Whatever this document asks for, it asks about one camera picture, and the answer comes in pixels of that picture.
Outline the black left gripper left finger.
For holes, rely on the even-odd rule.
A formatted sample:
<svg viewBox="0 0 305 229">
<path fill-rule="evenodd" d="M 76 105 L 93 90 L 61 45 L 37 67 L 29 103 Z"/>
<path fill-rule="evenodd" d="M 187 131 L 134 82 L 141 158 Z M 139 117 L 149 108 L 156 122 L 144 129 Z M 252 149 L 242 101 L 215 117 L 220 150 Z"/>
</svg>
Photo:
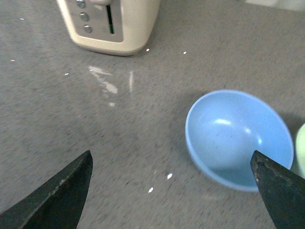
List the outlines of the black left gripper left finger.
<svg viewBox="0 0 305 229">
<path fill-rule="evenodd" d="M 2 229 L 75 229 L 90 186 L 93 158 L 87 150 L 0 215 Z"/>
</svg>

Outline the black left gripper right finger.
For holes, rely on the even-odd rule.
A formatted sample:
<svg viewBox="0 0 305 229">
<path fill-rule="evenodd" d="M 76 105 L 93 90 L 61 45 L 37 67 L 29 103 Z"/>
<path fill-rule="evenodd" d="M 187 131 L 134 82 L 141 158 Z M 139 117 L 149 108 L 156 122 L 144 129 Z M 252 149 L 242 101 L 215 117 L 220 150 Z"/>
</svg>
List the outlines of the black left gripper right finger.
<svg viewBox="0 0 305 229">
<path fill-rule="evenodd" d="M 277 229 L 305 227 L 305 180 L 255 150 L 251 170 L 264 205 Z"/>
</svg>

